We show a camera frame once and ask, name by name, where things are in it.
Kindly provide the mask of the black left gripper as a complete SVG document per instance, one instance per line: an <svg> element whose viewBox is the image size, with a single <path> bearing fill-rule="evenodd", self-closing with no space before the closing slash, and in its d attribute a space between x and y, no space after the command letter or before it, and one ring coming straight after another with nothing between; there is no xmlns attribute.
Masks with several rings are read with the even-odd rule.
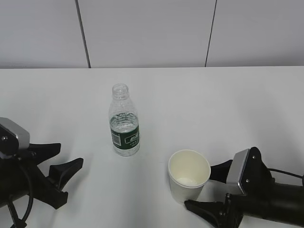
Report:
<svg viewBox="0 0 304 228"><path fill-rule="evenodd" d="M28 195L29 201L37 199L55 209L67 203L68 193L62 191L70 179L83 167L84 159L51 165L48 176L38 168L38 164L57 156L61 143L30 144L30 157L0 159L0 206L8 205Z"/></svg>

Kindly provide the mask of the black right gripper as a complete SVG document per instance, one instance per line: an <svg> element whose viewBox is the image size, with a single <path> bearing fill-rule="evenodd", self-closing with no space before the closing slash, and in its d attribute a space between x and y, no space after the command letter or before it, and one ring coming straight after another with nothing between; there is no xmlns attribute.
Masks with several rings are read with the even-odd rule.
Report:
<svg viewBox="0 0 304 228"><path fill-rule="evenodd" d="M233 160L211 166L210 180L227 183ZM257 195L226 194L225 202L186 200L186 209L215 228L238 228L245 215L270 220L270 193Z"/></svg>

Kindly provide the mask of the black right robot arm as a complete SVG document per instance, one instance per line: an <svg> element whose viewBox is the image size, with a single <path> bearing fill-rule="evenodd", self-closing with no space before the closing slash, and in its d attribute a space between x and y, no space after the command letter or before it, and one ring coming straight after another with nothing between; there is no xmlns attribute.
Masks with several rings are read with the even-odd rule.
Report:
<svg viewBox="0 0 304 228"><path fill-rule="evenodd" d="M184 202L187 210L215 228L237 228L244 215L303 227L303 186L276 183L258 160L245 167L244 194L227 193L224 202Z"/></svg>

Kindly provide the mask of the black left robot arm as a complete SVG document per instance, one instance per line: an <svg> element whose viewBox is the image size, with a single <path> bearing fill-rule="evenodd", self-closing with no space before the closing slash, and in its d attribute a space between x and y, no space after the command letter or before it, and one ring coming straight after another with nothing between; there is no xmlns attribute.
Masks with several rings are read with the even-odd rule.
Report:
<svg viewBox="0 0 304 228"><path fill-rule="evenodd" d="M51 165L48 176L38 168L42 162L58 155L60 143L30 144L21 154L28 155L21 160L1 159L0 161L0 206L7 204L9 196L17 200L25 195L42 201L55 209L67 203L68 193L62 189L83 167L84 159Z"/></svg>

